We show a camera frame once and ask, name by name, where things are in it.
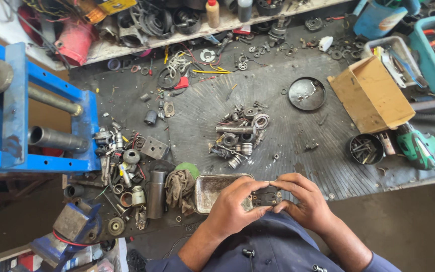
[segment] metal tray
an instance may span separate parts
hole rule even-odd
[[[226,175],[201,175],[196,178],[196,187],[194,198],[196,203],[196,212],[198,214],[209,214],[214,202],[221,193],[221,190],[242,176],[248,176],[254,179],[251,174],[226,174]],[[253,208],[251,198],[247,197],[241,203],[245,211]]]

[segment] person's left hand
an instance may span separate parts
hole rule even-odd
[[[201,226],[205,225],[209,235],[219,240],[240,232],[271,209],[271,206],[262,206],[246,212],[241,203],[251,192],[269,185],[269,182],[257,182],[250,177],[238,178],[221,191],[209,216]]]

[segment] blue container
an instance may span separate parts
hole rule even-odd
[[[435,53],[422,32],[424,29],[431,28],[435,28],[435,16],[417,21],[414,32],[409,35],[409,38],[410,47],[417,50],[420,55],[419,69],[429,83],[431,92],[435,93]]]
[[[392,9],[372,1],[358,18],[353,31],[370,40],[382,38],[402,20],[407,12],[404,7]]]

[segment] cardboard box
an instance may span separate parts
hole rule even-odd
[[[375,56],[350,65],[328,81],[361,133],[395,129],[416,114]]]

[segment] navy blue shirt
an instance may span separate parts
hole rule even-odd
[[[254,250],[251,259],[243,255],[242,250]],[[239,233],[226,238],[209,258],[202,269],[207,271],[266,271],[290,272],[312,271],[316,264],[328,272],[343,271],[339,266],[323,255],[317,244],[295,220],[281,213],[266,213],[259,220],[246,226]],[[192,272],[178,255],[162,260],[151,260],[146,265],[148,272]],[[363,270],[400,271],[390,262],[373,253],[371,262]]]

